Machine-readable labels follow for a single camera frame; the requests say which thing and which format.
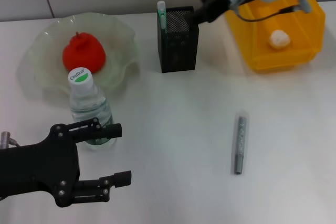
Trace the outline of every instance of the white bottle cap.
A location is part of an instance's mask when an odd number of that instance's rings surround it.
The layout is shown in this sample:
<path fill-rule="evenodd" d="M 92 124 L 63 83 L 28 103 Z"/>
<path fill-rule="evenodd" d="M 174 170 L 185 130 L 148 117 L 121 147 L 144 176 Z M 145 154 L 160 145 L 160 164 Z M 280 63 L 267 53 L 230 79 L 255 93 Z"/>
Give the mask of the white bottle cap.
<path fill-rule="evenodd" d="M 75 68 L 70 71 L 68 81 L 74 92 L 84 93 L 93 86 L 93 77 L 87 68 Z"/>
<path fill-rule="evenodd" d="M 166 10 L 166 3 L 165 1 L 159 1 L 157 3 L 157 9 L 161 12 L 164 12 Z"/>

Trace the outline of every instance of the table surface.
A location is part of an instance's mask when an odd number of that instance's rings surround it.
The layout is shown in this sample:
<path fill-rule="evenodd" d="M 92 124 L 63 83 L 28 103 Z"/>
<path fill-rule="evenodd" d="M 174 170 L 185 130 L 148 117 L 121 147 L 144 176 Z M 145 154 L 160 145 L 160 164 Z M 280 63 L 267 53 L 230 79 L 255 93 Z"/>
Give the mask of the table surface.
<path fill-rule="evenodd" d="M 109 150 L 79 144 L 80 179 L 132 170 L 108 203 L 58 208 L 46 192 L 0 202 L 0 223 L 315 224 L 336 221 L 336 3 L 324 49 L 308 65 L 258 75 L 223 18 L 200 25 L 195 71 L 160 73 L 156 15 L 122 15 L 139 67 L 109 94 L 123 137 Z M 24 57 L 54 20 L 0 23 L 0 125 L 21 145 L 72 123 L 68 98 L 34 83 Z M 235 118 L 248 112 L 244 173 L 233 174 Z"/>

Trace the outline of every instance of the mesh pen holder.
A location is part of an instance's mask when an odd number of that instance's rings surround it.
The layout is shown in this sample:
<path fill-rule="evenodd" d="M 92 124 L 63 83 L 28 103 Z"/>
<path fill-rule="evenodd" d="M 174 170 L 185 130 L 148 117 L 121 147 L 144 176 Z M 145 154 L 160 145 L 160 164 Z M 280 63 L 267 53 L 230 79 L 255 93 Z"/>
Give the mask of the mesh pen holder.
<path fill-rule="evenodd" d="M 195 70 L 198 45 L 198 25 L 184 20 L 192 6 L 166 9 L 167 28 L 161 29 L 157 13 L 157 43 L 162 73 Z"/>

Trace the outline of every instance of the green label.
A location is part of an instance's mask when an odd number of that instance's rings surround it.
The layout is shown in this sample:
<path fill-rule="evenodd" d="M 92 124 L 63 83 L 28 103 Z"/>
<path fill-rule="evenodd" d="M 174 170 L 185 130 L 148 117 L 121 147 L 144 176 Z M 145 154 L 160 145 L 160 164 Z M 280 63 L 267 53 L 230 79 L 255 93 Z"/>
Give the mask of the green label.
<path fill-rule="evenodd" d="M 88 73 L 84 74 L 83 76 L 78 77 L 75 82 L 82 82 L 85 81 L 86 78 L 88 77 Z"/>

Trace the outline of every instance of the red fruit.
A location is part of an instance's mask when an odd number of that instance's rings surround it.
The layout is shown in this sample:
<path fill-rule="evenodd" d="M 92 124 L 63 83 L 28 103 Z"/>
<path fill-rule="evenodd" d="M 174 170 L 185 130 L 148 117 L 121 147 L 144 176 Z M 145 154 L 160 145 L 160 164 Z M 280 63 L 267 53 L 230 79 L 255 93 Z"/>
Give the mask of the red fruit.
<path fill-rule="evenodd" d="M 106 54 L 101 43 L 88 33 L 76 32 L 63 50 L 63 64 L 69 71 L 87 68 L 95 73 L 104 66 L 105 61 Z"/>

